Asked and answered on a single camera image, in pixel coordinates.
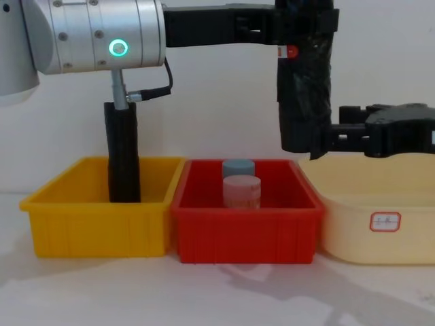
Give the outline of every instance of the screw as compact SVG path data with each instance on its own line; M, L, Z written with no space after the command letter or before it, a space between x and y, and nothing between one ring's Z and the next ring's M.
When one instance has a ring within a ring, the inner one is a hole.
M66 41L66 40L68 40L68 34L66 34L66 33L59 33L58 38L59 38L61 41Z
M104 32L97 30L97 31L95 31L94 35L97 39L102 39L104 37Z

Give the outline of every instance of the green led ring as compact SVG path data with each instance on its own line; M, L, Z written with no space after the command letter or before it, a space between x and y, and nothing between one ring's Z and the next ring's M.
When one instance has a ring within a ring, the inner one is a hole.
M115 51L115 46L121 45L124 46L124 51L122 53L118 53ZM114 39L110 42L109 52L112 56L117 56L118 58L121 56L125 56L128 53L128 44L123 39Z

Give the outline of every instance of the metal rod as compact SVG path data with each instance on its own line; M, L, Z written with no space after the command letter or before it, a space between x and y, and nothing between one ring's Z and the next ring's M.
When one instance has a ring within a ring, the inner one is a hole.
M114 93L115 109L118 111L127 110L127 92L124 84L122 70L111 71L112 90Z

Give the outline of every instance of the yellow plastic bin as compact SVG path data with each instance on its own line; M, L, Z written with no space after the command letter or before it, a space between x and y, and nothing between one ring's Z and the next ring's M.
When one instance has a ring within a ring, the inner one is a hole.
M299 163L328 210L321 231L327 252L358 264L435 264L435 156Z
M141 204L112 204L107 158L85 158L21 202L39 257L155 257L170 246L182 158L141 158Z

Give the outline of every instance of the gray metal cylinder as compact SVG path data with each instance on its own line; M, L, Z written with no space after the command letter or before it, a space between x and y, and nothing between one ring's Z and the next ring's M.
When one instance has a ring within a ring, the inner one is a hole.
M0 0L0 105L27 100L38 85L20 0Z
M42 73L164 63L160 0L25 0L22 5L35 66Z

